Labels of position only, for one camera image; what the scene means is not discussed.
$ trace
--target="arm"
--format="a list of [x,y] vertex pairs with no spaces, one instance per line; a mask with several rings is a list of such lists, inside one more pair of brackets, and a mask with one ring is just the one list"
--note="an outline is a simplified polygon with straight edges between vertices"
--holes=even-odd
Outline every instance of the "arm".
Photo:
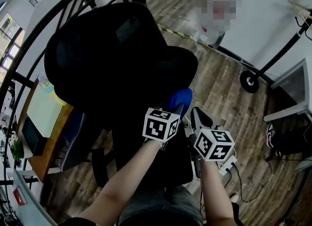
[[206,219],[212,226],[234,226],[231,201],[223,187],[215,162],[200,160]]
[[151,166],[160,148],[157,141],[145,143],[133,158],[104,186],[95,201],[78,217],[102,226],[112,226]]

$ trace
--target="caution tape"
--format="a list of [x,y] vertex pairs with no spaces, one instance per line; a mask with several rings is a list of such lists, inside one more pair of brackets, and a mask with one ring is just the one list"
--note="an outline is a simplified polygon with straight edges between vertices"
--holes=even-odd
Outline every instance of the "caution tape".
[[177,31],[173,31],[173,30],[171,30],[171,29],[165,29],[165,28],[162,28],[162,27],[159,27],[159,29],[160,29],[160,30],[167,31],[167,32],[172,33],[172,34],[179,35],[179,36],[181,36],[182,38],[186,38],[186,39],[192,40],[192,41],[197,42],[197,43],[199,43],[200,45],[203,45],[203,46],[205,46],[205,47],[207,47],[207,48],[213,49],[213,47],[210,46],[210,45],[208,45],[208,44],[202,43],[202,42],[200,42],[200,41],[195,41],[195,40],[194,40],[194,37],[185,35],[185,34],[183,34],[183,33],[177,32]]

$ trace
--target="power strip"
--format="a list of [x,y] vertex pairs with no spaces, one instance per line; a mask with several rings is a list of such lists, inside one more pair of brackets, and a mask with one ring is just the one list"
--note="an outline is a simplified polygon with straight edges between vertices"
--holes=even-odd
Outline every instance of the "power strip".
[[219,169],[219,173],[224,176],[227,171],[226,169],[231,169],[231,167],[233,167],[232,163],[236,163],[237,159],[234,157],[234,155],[232,155],[231,157],[228,158],[227,161],[224,162],[224,164],[222,165],[222,167]]

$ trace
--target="window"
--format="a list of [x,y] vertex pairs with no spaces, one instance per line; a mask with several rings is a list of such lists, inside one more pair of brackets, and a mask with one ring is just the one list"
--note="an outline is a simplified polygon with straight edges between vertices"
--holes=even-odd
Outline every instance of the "window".
[[0,83],[17,55],[24,35],[21,27],[6,13],[0,20]]

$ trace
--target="black stand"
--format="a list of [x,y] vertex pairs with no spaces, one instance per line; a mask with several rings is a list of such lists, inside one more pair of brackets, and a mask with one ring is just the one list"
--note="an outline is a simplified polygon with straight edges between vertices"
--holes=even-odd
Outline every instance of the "black stand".
[[270,67],[272,67],[278,60],[282,58],[285,53],[294,46],[294,44],[300,39],[301,35],[305,33],[312,24],[312,19],[306,19],[306,23],[303,23],[301,29],[287,42],[287,44],[270,60],[262,69],[260,69],[255,75],[249,71],[244,71],[240,75],[240,84],[243,89],[249,93],[257,92],[259,88],[258,78],[263,75]]

